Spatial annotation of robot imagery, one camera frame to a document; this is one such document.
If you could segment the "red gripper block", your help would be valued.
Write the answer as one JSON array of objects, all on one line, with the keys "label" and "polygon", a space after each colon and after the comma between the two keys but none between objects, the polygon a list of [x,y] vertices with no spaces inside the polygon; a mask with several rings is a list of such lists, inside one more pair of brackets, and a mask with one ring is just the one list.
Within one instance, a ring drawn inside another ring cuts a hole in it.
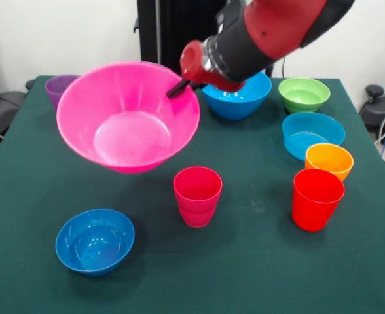
[{"label": "red gripper block", "polygon": [[180,57],[181,79],[174,87],[166,92],[166,97],[173,99],[177,97],[190,84],[193,90],[203,88],[203,84],[210,84],[217,89],[226,92],[236,92],[244,86],[244,82],[234,82],[229,79],[216,58],[211,54],[211,39],[205,41],[193,40],[184,48]]}]

